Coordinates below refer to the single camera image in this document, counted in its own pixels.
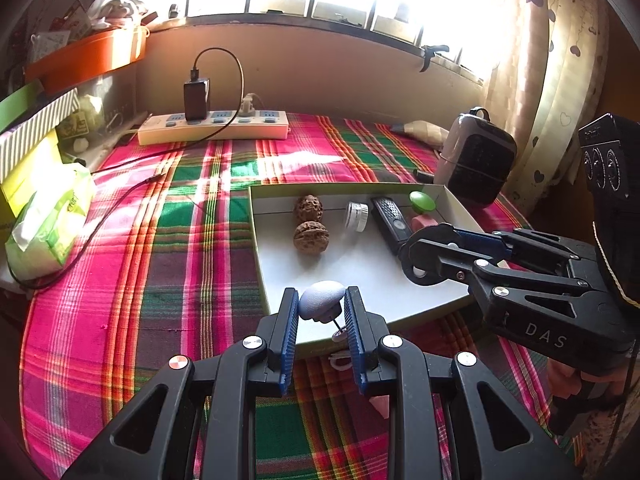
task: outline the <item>person's hand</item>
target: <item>person's hand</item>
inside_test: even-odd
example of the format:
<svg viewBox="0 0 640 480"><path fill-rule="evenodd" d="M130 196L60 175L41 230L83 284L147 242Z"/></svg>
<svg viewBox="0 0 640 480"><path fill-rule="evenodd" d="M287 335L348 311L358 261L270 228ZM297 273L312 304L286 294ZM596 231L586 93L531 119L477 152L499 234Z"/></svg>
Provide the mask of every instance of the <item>person's hand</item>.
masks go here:
<svg viewBox="0 0 640 480"><path fill-rule="evenodd" d="M605 395L607 397L615 397L622 395L625 388L626 373L628 371L628 362L618 367L613 373L596 377L579 372L575 368L571 368L553 359L546 362L546 375L549 381L551 394L562 399L569 396L577 395L582 387L583 381L591 383L611 383L607 388Z"/></svg>

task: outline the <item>plaid tablecloth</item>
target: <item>plaid tablecloth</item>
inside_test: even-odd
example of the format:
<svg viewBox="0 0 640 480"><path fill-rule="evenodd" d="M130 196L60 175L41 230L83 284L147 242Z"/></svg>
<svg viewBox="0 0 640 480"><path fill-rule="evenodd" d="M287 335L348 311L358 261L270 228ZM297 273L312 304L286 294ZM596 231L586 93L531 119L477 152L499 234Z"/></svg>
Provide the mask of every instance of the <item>plaid tablecloth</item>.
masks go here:
<svg viewBox="0 0 640 480"><path fill-rule="evenodd" d="M210 142L97 177L76 250L127 188L164 173L133 192L77 267L31 303L20 364L22 426L28 451L50 478L62 475L171 356L207 358L255 331L262 309L247 186L412 182L414 167L436 167L428 147L381 124L289 120L285 141ZM157 150L134 140L106 165ZM503 198L471 213L486 231L524 225ZM545 359L482 329L476 306L404 335L436 354L474 352L545 423ZM560 444L580 460L580 446ZM260 478L383 479L386 446L386 420L357 393L352 372L337 372L326 358L297 362L285 399L258 401ZM444 442L441 448L446 456ZM446 460L444 470L449 475Z"/></svg>

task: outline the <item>walnut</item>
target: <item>walnut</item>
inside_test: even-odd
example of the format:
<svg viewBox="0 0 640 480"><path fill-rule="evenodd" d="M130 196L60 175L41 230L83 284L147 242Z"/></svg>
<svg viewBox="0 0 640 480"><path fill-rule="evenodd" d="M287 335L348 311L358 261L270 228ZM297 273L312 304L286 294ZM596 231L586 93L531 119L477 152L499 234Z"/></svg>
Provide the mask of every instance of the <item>walnut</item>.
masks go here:
<svg viewBox="0 0 640 480"><path fill-rule="evenodd" d="M320 222L303 222L293 234L293 245L305 254L320 254L329 245L329 231Z"/></svg>
<svg viewBox="0 0 640 480"><path fill-rule="evenodd" d="M302 222L320 222L322 221L322 204L317 196L301 196L296 201L293 214L296 216L298 224L302 224Z"/></svg>

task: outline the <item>shallow cardboard tray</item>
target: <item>shallow cardboard tray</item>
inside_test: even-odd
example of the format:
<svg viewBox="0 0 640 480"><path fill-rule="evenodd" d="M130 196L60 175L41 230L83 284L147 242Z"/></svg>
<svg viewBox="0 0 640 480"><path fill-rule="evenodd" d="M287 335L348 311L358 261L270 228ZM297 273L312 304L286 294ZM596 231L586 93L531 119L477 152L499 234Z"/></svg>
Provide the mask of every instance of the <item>shallow cardboard tray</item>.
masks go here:
<svg viewBox="0 0 640 480"><path fill-rule="evenodd" d="M277 312L286 287L292 286L302 294L309 285L321 280L358 286L366 309L385 317L395 330L444 316L469 304L467 287L461 283L446 280L433 286L419 286L410 282L371 215L362 233L345 232L347 204L360 202L370 206L370 199L375 196L392 198L409 221L415 215L409 202L409 193L414 190L422 190L435 200L436 211L431 216L438 222L482 232L444 186L379 183L251 186L250 218L265 312ZM322 223L329 231L330 241L320 256L302 254L293 246L296 221L292 211L295 201L306 194L316 195L324 207ZM337 321L343 326L343 315ZM296 355L323 354L340 348L331 340L334 332L333 323L300 320Z"/></svg>

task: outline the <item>green cap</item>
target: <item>green cap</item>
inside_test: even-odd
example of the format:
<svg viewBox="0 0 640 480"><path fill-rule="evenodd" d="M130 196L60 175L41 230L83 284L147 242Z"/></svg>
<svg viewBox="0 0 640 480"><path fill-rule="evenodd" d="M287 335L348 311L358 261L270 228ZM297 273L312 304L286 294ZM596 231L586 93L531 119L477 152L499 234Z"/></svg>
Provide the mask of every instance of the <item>green cap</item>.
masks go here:
<svg viewBox="0 0 640 480"><path fill-rule="evenodd" d="M433 198L421 191L412 191L409 193L409 200L411 200L414 211L420 215L436 209L436 203L433 201Z"/></svg>

